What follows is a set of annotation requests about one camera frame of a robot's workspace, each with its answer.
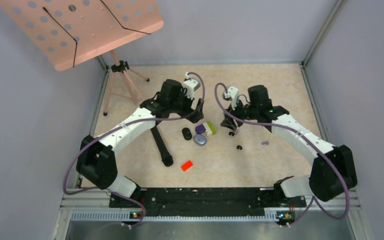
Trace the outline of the silver blue earbud case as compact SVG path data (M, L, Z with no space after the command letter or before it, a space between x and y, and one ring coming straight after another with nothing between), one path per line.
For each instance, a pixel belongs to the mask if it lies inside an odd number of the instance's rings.
M193 140L194 142L199 145L199 146L204 146L207 144L208 140L207 138L202 135L202 134L196 134L194 137L193 137Z

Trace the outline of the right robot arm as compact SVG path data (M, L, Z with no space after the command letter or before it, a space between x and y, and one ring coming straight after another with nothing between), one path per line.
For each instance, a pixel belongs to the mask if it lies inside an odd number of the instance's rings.
M284 107L272 104L264 85L248 88L249 100L240 100L239 89L224 87L222 98L229 101L221 126L232 131L243 124L265 127L299 152L311 165L310 175L288 176L274 184L273 200L287 206L294 197L312 196L323 202L357 186L352 150L336 146L303 127Z

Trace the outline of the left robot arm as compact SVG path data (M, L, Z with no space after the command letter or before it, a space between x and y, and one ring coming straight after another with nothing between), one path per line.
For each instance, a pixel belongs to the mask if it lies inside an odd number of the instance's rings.
M139 186L118 172L116 156L141 134L162 121L170 121L171 114L177 114L177 120L191 123L202 120L204 98L200 97L192 108L199 88L205 88L199 78L187 76L184 82L165 80L160 91L144 100L124 121L98 137L88 135L82 140L76 171L96 188L116 192L127 206L136 206L141 198Z

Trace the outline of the purple white green block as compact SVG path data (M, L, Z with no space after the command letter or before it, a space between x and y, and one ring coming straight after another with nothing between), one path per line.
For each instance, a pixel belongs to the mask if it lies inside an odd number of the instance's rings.
M206 136L213 136L217 133L215 125L211 121L206 121L195 127L195 133Z

